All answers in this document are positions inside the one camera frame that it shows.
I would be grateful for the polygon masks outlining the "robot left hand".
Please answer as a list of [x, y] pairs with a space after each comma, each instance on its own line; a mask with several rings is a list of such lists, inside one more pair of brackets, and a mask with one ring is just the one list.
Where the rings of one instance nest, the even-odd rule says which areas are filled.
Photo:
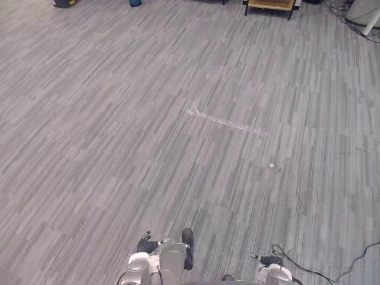
[[161, 240], [152, 240], [151, 232], [146, 231], [143, 237], [137, 243], [137, 252], [145, 252], [148, 254], [153, 253], [159, 246], [167, 243], [170, 240], [169, 237], [163, 238]]

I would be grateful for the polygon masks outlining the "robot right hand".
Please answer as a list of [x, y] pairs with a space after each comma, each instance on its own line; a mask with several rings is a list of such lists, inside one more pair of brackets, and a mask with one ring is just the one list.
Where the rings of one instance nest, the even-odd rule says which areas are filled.
[[259, 261], [264, 267], [269, 267], [272, 264], [279, 265], [281, 267], [284, 266], [284, 262], [282, 257], [280, 256], [275, 256], [275, 255], [270, 255], [270, 256], [258, 256], [258, 255], [253, 255], [253, 259]]

